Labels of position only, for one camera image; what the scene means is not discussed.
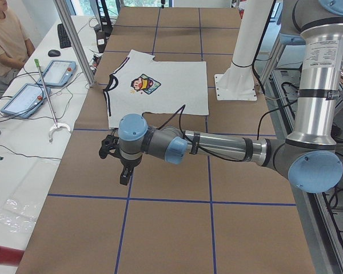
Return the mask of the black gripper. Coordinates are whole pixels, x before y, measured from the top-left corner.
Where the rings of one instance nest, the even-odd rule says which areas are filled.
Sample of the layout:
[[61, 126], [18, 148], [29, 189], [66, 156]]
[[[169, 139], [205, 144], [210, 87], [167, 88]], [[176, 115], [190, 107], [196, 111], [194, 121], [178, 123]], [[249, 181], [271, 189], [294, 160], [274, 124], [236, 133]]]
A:
[[120, 157], [121, 164], [123, 165], [123, 170], [119, 177], [119, 183], [123, 186], [127, 186], [131, 179], [131, 174], [134, 172], [136, 166], [141, 163], [142, 157], [136, 159], [126, 159], [123, 156]]

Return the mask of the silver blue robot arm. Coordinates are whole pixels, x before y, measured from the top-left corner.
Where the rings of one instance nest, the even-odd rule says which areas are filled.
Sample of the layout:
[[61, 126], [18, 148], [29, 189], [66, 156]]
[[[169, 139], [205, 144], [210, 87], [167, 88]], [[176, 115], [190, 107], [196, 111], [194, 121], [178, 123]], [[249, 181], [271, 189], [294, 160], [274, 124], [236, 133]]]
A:
[[343, 191], [343, 156], [332, 137], [343, 59], [343, 1], [285, 1], [281, 34], [305, 42], [296, 98], [266, 116], [296, 107], [284, 139], [228, 138], [182, 127], [153, 127], [138, 114], [119, 124], [120, 182], [127, 185], [142, 156], [178, 164], [185, 154], [208, 154], [229, 162], [255, 162], [302, 191]]

